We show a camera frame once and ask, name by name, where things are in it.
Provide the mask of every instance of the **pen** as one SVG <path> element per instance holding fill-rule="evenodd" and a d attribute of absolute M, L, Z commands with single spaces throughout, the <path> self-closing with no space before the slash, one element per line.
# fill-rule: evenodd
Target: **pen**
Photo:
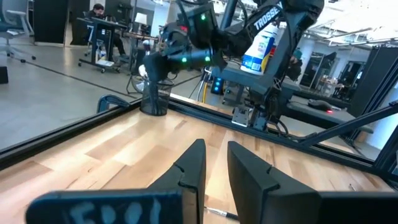
<path fill-rule="evenodd" d="M 226 217 L 226 218 L 230 218 L 230 219 L 232 219 L 232 220 L 239 221 L 238 216 L 235 215 L 235 214 L 232 214 L 232 213 L 229 213 L 229 212 L 224 212 L 224 211 L 221 211 L 221 210 L 218 210 L 218 209 L 215 209 L 215 208 L 208 208 L 208 207 L 205 207 L 205 209 L 207 209 L 209 212 L 213 212 L 213 213 L 218 214 L 218 215 L 221 215 L 221 216 L 223 216 L 223 217 Z"/>

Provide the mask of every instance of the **bottle label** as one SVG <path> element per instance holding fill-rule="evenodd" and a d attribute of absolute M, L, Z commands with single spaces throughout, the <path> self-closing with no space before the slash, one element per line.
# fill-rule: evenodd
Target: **bottle label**
<path fill-rule="evenodd" d="M 264 72 L 275 38 L 260 36 L 243 56 L 242 66 L 255 72 Z"/>

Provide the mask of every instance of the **black metal frame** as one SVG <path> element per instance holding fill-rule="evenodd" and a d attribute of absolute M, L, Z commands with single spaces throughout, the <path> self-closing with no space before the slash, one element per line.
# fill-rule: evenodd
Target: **black metal frame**
<path fill-rule="evenodd" d="M 60 144 L 61 142 L 74 138 L 75 136 L 84 133 L 85 131 L 88 131 L 92 128 L 95 128 L 117 116 L 121 116 L 127 112 L 137 109 L 140 104 L 141 99 L 133 101 L 127 108 L 112 108 L 108 111 L 96 114 L 82 121 L 70 124 L 63 128 L 56 129 L 36 138 L 11 146 L 0 152 L 0 169 L 5 169 L 24 159 L 27 159 L 28 157 L 34 156 L 35 154 L 38 154 L 46 149 Z M 397 108 L 398 106 L 391 106 L 389 107 L 389 109 L 382 109 L 382 113 L 384 113 L 383 116 L 388 116 L 392 112 L 396 112 L 398 110 Z M 275 129 L 269 129 L 269 132 L 265 133 L 254 128 L 245 128 L 235 125 L 231 122 L 231 115 L 214 111 L 203 106 L 198 106 L 193 103 L 188 103 L 183 100 L 171 98 L 169 103 L 169 109 L 181 114 L 189 115 L 194 118 L 224 126 L 226 128 L 239 131 L 241 133 L 248 134 L 259 139 L 296 149 L 298 151 L 311 154 L 344 166 L 352 167 L 354 169 L 368 172 L 370 174 L 378 175 L 392 187 L 395 187 L 395 182 L 398 182 L 398 176 L 391 173 L 391 167 L 395 163 L 395 161 L 392 161 L 392 158 L 394 157 L 394 154 L 396 152 L 395 146 L 398 144 L 398 129 L 394 131 L 395 134 L 392 135 L 391 139 L 386 144 L 385 148 L 382 150 L 376 161 L 372 161 L 370 159 L 355 154 L 350 154 L 348 152 L 322 145 L 320 143 L 314 143 L 315 141 L 320 142 L 325 140 L 325 138 L 329 138 L 332 133 L 334 133 L 333 136 L 336 136 L 339 135 L 340 132 L 346 131 L 347 128 L 362 125 L 360 123 L 363 123 L 364 119 L 369 120 L 369 118 L 360 118 L 358 119 L 358 121 L 341 124 L 339 125 L 339 128 L 331 128 L 323 133 L 320 133 L 317 136 L 312 136 L 300 142 L 279 137 L 278 132 Z M 300 139 L 297 136 L 291 137 L 293 139 Z"/>

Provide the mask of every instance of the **red light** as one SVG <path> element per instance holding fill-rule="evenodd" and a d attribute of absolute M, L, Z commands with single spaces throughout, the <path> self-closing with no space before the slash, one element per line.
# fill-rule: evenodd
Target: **red light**
<path fill-rule="evenodd" d="M 185 26 L 180 26 L 181 30 L 183 30 L 184 32 L 188 32 L 188 28 Z"/>
<path fill-rule="evenodd" d="M 270 56 L 274 56 L 276 47 L 272 46 L 271 51 L 269 52 Z"/>

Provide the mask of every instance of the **chair leg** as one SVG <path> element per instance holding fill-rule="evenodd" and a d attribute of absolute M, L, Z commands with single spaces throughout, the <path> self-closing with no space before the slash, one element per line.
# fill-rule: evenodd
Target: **chair leg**
<path fill-rule="evenodd" d="M 25 62 L 24 57 L 26 55 L 30 56 L 32 58 L 32 60 L 36 60 L 36 56 L 34 56 L 34 55 L 24 51 L 24 50 L 20 50 L 20 49 L 17 49 L 15 47 L 11 47 L 10 45 L 7 45 L 7 48 L 6 48 L 5 51 L 7 53 L 7 56 L 11 56 L 11 55 L 17 56 L 17 58 L 21 59 L 21 62 Z"/>

